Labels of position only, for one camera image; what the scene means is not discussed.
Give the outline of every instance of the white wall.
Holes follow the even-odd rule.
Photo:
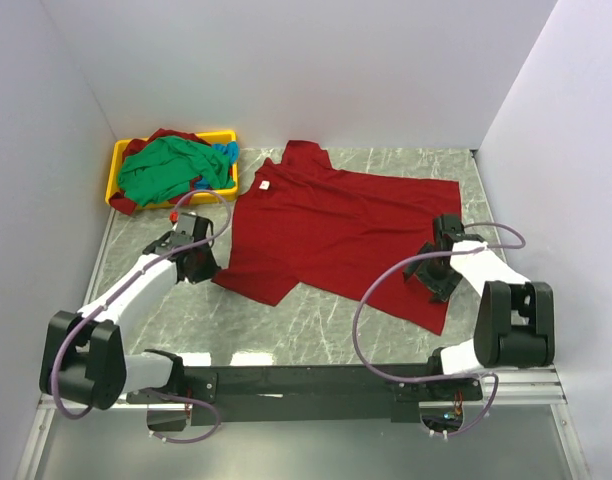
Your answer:
[[[479,147],[556,0],[43,0],[119,137]]]
[[[612,480],[612,2],[560,0],[477,155],[508,252],[555,290],[556,365],[593,478]]]
[[[0,479],[39,398],[46,326],[81,305],[108,216],[114,142],[36,0],[0,2]]]

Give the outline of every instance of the red object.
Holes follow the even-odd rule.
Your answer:
[[[141,138],[134,138],[133,140],[128,142],[128,145],[126,145],[126,148],[124,149],[124,152],[122,153],[122,163],[126,161],[126,157],[129,157],[130,155],[135,155],[136,153],[141,152],[146,147],[146,145],[151,143],[153,140],[160,138],[160,137],[171,137],[171,136],[185,138],[186,140],[191,140],[197,143],[203,143],[204,145],[210,145],[207,141],[199,138],[194,133],[178,132],[177,130],[167,130],[164,128],[160,128],[155,133],[153,133],[150,137],[148,137],[147,140],[142,140]],[[189,192],[194,189],[193,185],[199,179],[201,179],[201,177],[194,178],[188,183]],[[183,195],[178,195],[175,198],[171,198],[168,200],[168,203],[175,205],[182,196]],[[184,202],[184,205],[188,205],[190,203],[190,200],[191,199],[188,198]],[[131,199],[126,198],[124,196],[123,190],[120,190],[119,193],[116,193],[115,195],[113,195],[108,201],[108,203],[115,210],[125,215],[131,215],[137,208],[137,204],[135,202],[133,202]]]
[[[316,143],[290,141],[281,164],[266,159],[237,200],[230,265],[213,281],[269,305],[298,282],[360,300],[433,241],[436,216],[460,212],[457,182],[335,170]],[[430,297],[416,278],[394,274],[368,303],[439,335],[447,304]]]

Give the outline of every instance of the marble table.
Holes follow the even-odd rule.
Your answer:
[[[244,149],[239,159],[241,193],[251,185],[266,157],[279,162],[283,149]],[[332,148],[336,168],[402,177],[457,180],[464,223],[491,221],[477,166],[468,150],[410,148]],[[216,226],[223,207],[193,207]],[[93,298],[114,284],[135,262],[144,246],[169,229],[168,210],[148,210],[131,217],[115,213]],[[475,229],[498,241],[493,228]],[[230,228],[213,248],[226,266]],[[300,284],[277,307],[262,305],[211,282],[179,284],[125,337],[127,353],[157,348],[177,353],[210,354],[213,365],[304,365],[359,363],[351,343],[351,318],[357,302]],[[361,343],[377,363],[425,362],[437,347],[472,336],[479,297],[461,282],[450,300],[446,326],[436,336],[405,320],[367,307],[361,318]]]

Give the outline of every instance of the red cloth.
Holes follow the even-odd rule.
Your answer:
[[[122,153],[122,164],[126,161],[126,157],[129,157],[131,155],[135,155],[136,153],[141,152],[146,147],[146,145],[151,143],[153,140],[160,138],[160,137],[171,137],[171,136],[185,138],[186,140],[190,140],[192,142],[197,142],[197,143],[203,143],[204,145],[210,145],[210,143],[208,143],[206,140],[199,138],[194,133],[178,132],[177,130],[167,130],[165,128],[160,128],[155,133],[153,133],[150,137],[148,137],[148,139],[146,140],[142,140],[141,138],[134,138],[133,140],[128,142],[128,145],[126,145],[126,148],[124,149],[124,152]],[[194,178],[188,183],[189,192],[193,190],[194,188],[193,185],[195,185],[195,182],[198,181],[199,179],[201,179],[201,177]],[[170,203],[171,205],[175,205],[182,196],[183,195],[179,195],[175,198],[171,198],[168,200],[168,203]],[[184,202],[184,205],[188,205],[189,202],[190,202],[190,198]],[[108,201],[108,203],[115,210],[118,210],[119,212],[125,215],[131,215],[137,208],[137,204],[135,202],[133,202],[130,198],[126,198],[124,196],[123,190],[120,190],[118,193],[113,195]]]
[[[298,282],[360,300],[433,241],[433,218],[460,212],[457,182],[335,170],[316,143],[291,141],[281,164],[267,158],[237,200],[230,265],[213,281],[269,305]],[[430,297],[416,278],[393,274],[368,303],[439,335],[447,304]]]

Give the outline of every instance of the cable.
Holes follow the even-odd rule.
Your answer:
[[[524,237],[519,232],[517,232],[515,229],[513,229],[513,228],[511,228],[511,227],[509,227],[507,225],[497,224],[497,223],[493,224],[491,222],[491,223],[470,224],[468,226],[464,226],[464,228],[480,226],[480,225],[490,225],[490,226],[497,226],[497,227],[500,227],[500,228],[504,228],[504,229],[508,230],[509,232],[515,234],[517,236],[517,238],[519,238],[520,244],[518,244],[518,245],[495,244],[495,245],[478,247],[478,248],[475,248],[473,250],[468,250],[468,251],[465,251],[465,252],[453,252],[453,251],[450,251],[450,252],[447,252],[447,251],[428,252],[428,253],[420,253],[420,254],[417,254],[417,255],[413,255],[412,257],[405,258],[404,260],[402,260],[400,262],[397,262],[395,265],[393,265],[388,270],[386,270],[384,273],[382,273],[379,276],[379,278],[377,280],[375,280],[370,287],[368,287],[368,290],[366,290],[366,292],[364,293],[364,296],[360,300],[359,305],[357,305],[357,309],[355,310],[355,314],[353,315],[353,327],[352,327],[351,338],[353,340],[353,347],[355,348],[355,353],[357,354],[357,357],[359,357],[359,360],[364,364],[364,366],[368,370],[373,372],[375,375],[377,375],[378,377],[381,377],[381,378],[383,378],[385,380],[388,380],[390,382],[412,383],[412,384],[415,384],[415,383],[425,383],[425,382],[436,382],[436,381],[441,381],[441,380],[452,380],[452,379],[459,379],[459,378],[473,378],[473,379],[479,380],[479,382],[481,383],[481,381],[484,378],[492,377],[494,379],[493,390],[492,390],[492,392],[490,394],[490,397],[488,398],[488,401],[486,402],[486,404],[482,408],[482,410],[479,413],[479,415],[477,415],[477,417],[475,417],[475,419],[472,422],[470,422],[468,425],[463,426],[457,432],[449,433],[448,434],[449,437],[455,436],[455,435],[460,435],[462,433],[466,433],[468,430],[470,430],[475,425],[477,425],[484,418],[484,416],[488,413],[488,411],[490,410],[490,407],[493,404],[493,401],[495,400],[495,396],[497,395],[497,389],[499,388],[499,377],[497,376],[497,374],[495,372],[487,372],[487,373],[483,373],[483,374],[479,374],[479,375],[478,374],[472,374],[472,373],[464,373],[464,374],[455,374],[455,375],[429,375],[429,376],[426,376],[426,377],[400,377],[400,376],[397,376],[397,375],[390,375],[390,374],[388,374],[386,372],[382,372],[381,370],[379,370],[377,367],[375,367],[374,365],[372,365],[370,363],[370,361],[364,356],[364,354],[362,353],[362,351],[361,351],[361,349],[359,347],[359,335],[358,335],[359,316],[360,316],[364,306],[366,306],[366,303],[368,302],[368,299],[370,298],[370,296],[382,284],[382,282],[384,282],[384,280],[386,280],[386,278],[391,276],[393,273],[395,273],[395,272],[401,270],[402,268],[406,267],[411,262],[415,262],[415,261],[419,261],[419,260],[428,260],[428,259],[431,259],[431,258],[450,257],[452,255],[471,255],[471,254],[482,252],[482,251],[486,250],[487,248],[513,248],[513,249],[519,249],[519,248],[523,248],[523,246],[526,245],[526,240],[524,239]]]
[[[192,403],[193,405],[197,405],[198,407],[202,407],[207,410],[210,410],[210,412],[215,417],[215,424],[211,427],[211,429],[207,431],[206,433],[199,435],[198,437],[195,437],[195,438],[177,439],[177,438],[167,437],[159,432],[153,432],[153,436],[159,438],[163,442],[176,443],[176,444],[189,444],[189,443],[201,442],[202,440],[206,440],[213,433],[215,433],[217,429],[219,428],[219,426],[222,424],[222,416],[220,415],[219,410],[217,410],[210,403],[202,402],[201,400],[195,400],[194,398],[178,397],[176,395],[168,395],[166,393],[160,393],[156,390],[153,390],[152,388],[147,388],[147,389],[144,389],[143,391],[151,395],[157,395],[159,398],[163,400],[170,400],[170,401],[178,402],[178,403]]]
[[[172,255],[176,255],[177,253],[180,252],[184,252],[186,250],[191,250],[193,248],[199,247],[201,245],[204,245],[208,242],[210,242],[211,240],[214,240],[215,238],[219,237],[222,233],[224,233],[226,231],[226,229],[228,228],[228,226],[230,225],[230,221],[232,219],[232,211],[230,208],[230,205],[228,205],[228,202],[226,202],[226,199],[224,197],[222,197],[221,195],[219,195],[218,193],[212,191],[212,190],[193,190],[191,192],[188,192],[186,195],[184,195],[182,198],[179,199],[179,201],[177,202],[177,204],[175,205],[175,207],[173,208],[173,211],[177,211],[180,207],[180,205],[182,205],[188,198],[190,198],[192,195],[195,195],[196,193],[209,193],[212,196],[216,197],[217,200],[220,201],[220,203],[222,205],[224,205],[224,207],[226,208],[226,213],[227,213],[227,218],[226,218],[226,222],[224,222],[224,225],[222,225],[222,227],[217,231],[217,233],[215,233],[214,235],[211,235],[209,237],[206,237],[202,240],[198,240],[197,242],[194,243],[190,243],[188,245],[183,245],[181,247],[177,247],[174,248],[173,250],[171,250],[170,252],[167,252],[163,255],[160,255],[159,257],[151,260],[150,262],[148,262],[146,265],[144,265],[144,267],[138,271],[135,272],[135,274],[133,274],[128,280],[126,280],[126,282],[124,282],[122,285],[120,285],[117,290],[108,297],[108,299],[106,300],[106,303],[104,305],[100,305],[99,307],[97,307],[95,310],[93,310],[90,315],[88,315],[87,317],[85,317],[81,322],[79,322],[77,324],[77,326],[75,328],[73,328],[73,330],[66,336],[66,338],[64,339],[64,342],[61,344],[61,346],[59,347],[59,350],[57,351],[57,355],[55,356],[55,362],[53,363],[53,370],[51,372],[51,376],[50,376],[50,391],[51,394],[53,396],[53,399],[55,401],[55,406],[57,407],[57,410],[59,410],[59,412],[64,415],[66,418],[70,419],[70,420],[78,420],[80,418],[83,418],[84,416],[86,416],[92,409],[92,407],[89,405],[88,407],[86,407],[82,412],[80,413],[72,413],[70,412],[66,406],[64,405],[64,402],[61,398],[61,396],[59,395],[59,371],[62,368],[62,362],[64,361],[64,356],[66,355],[66,351],[68,350],[68,348],[71,346],[71,344],[73,343],[73,340],[75,339],[75,337],[77,337],[77,335],[79,334],[79,332],[81,332],[86,325],[91,322],[92,320],[94,320],[95,318],[97,318],[97,316],[103,312],[104,310],[108,309],[108,307],[115,301],[117,300],[126,290],[128,290],[128,288],[135,283],[135,281],[142,276],[144,273],[146,273],[146,271],[153,267],[154,265],[157,265],[159,262],[166,260],[167,258],[171,257]],[[204,404],[204,402],[200,402],[199,400],[194,400],[194,399],[183,399],[182,403],[194,403],[196,405],[199,405],[201,407],[205,407],[205,408],[209,408],[206,407],[206,405],[208,404]],[[218,420],[218,424],[220,420],[219,417],[219,413],[216,414],[216,418]],[[212,430],[209,431],[209,434],[212,434],[216,429],[217,426]]]

